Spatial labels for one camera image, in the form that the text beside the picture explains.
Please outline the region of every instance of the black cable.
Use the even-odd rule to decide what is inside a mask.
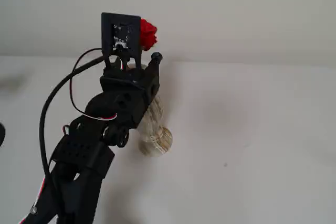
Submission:
[[[87,55],[88,53],[92,52],[92,51],[95,51],[95,50],[102,50],[101,48],[92,48],[90,50],[87,50],[84,54],[82,54],[81,56],[79,56],[79,58],[77,59],[75,65],[73,66],[73,69],[72,69],[72,72],[76,69],[79,61],[85,56]],[[84,111],[81,111],[79,108],[77,108],[77,106],[75,105],[75,102],[74,102],[74,96],[72,95],[72,78],[70,79],[70,82],[69,82],[69,91],[70,91],[70,100],[71,100],[71,103],[72,103],[72,106],[79,112],[79,113],[82,113],[82,114],[85,114]]]
[[[46,177],[46,182],[50,186],[50,192],[51,196],[53,198],[53,201],[55,203],[55,208],[56,208],[56,213],[59,217],[62,217],[64,215],[64,202],[62,200],[62,195],[60,192],[57,191],[55,187],[55,183],[52,180],[49,167],[48,167],[48,159],[47,159],[47,154],[46,154],[46,144],[45,144],[45,138],[44,138],[44,128],[45,128],[45,120],[46,120],[46,114],[47,110],[55,97],[56,93],[61,89],[61,87],[67,83],[67,81],[71,80],[72,77],[78,75],[79,73],[82,73],[83,71],[87,70],[90,67],[93,67],[94,65],[97,65],[104,61],[106,59],[106,56],[101,56],[97,59],[94,59],[83,66],[75,69],[73,72],[68,74],[66,77],[64,77],[57,85],[54,87],[52,92],[50,93],[48,99],[46,100],[41,116],[40,116],[40,124],[39,124],[39,143],[40,143],[40,151],[41,151],[41,158],[42,158],[42,165],[43,165],[43,170],[45,173]]]

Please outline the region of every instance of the white wall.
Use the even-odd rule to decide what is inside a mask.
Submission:
[[[17,223],[43,176],[41,107],[73,59],[0,57],[1,223]],[[75,79],[83,108],[102,66]],[[194,62],[161,65],[171,150],[148,158],[131,135],[103,182],[94,224],[334,224],[336,70]],[[46,121],[48,154],[78,113],[61,89]]]
[[[335,0],[0,0],[0,55],[77,56],[101,12],[150,20],[174,59],[336,66]]]

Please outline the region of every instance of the robotic arm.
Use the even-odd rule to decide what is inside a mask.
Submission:
[[[103,92],[91,99],[85,115],[70,123],[68,134],[60,140],[51,156],[56,165],[49,174],[49,168],[47,172],[45,169],[46,180],[22,224],[49,223],[55,215],[58,215],[58,224],[93,223],[101,183],[114,158],[109,146],[125,147],[129,129],[138,127],[160,86],[162,56],[153,53],[148,66],[142,69],[139,36],[140,17],[102,13],[103,56],[75,69],[51,93],[41,115],[40,141],[41,123],[44,130],[43,115],[52,94],[55,96],[76,74],[105,61],[106,67],[100,78]],[[114,63],[109,61],[111,55],[118,56]],[[135,59],[136,68],[127,68],[130,58]],[[113,120],[94,119],[111,115],[114,115]],[[42,137],[43,153],[44,135]]]

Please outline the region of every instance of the glass bottle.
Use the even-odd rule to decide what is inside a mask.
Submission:
[[[135,65],[129,64],[128,67],[134,68]],[[172,146],[172,133],[162,125],[162,117],[162,102],[156,95],[137,128],[140,133],[139,150],[146,156],[160,156]]]

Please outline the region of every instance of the red artificial flower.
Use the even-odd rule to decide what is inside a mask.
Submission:
[[[157,27],[145,19],[140,20],[140,46],[143,50],[148,51],[157,42],[155,36],[157,30]]]

